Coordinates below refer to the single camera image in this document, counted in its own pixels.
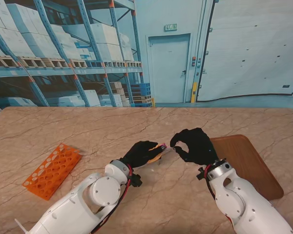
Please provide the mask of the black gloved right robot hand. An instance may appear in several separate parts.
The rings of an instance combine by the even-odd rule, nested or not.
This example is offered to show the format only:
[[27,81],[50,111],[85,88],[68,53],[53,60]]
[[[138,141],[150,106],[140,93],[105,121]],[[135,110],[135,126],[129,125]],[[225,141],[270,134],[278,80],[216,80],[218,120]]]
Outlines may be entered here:
[[[184,151],[176,144],[181,141],[188,147],[188,152]],[[176,133],[170,140],[170,147],[185,161],[198,165],[210,165],[219,158],[208,135],[201,129],[184,129]]]

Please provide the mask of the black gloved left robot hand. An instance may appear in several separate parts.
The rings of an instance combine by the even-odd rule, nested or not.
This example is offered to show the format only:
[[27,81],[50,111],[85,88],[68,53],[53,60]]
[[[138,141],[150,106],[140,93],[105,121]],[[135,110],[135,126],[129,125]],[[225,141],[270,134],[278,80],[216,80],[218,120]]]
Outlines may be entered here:
[[130,150],[120,158],[120,161],[131,168],[138,168],[147,164],[161,154],[166,145],[159,145],[157,142],[152,141],[139,141],[135,143]]

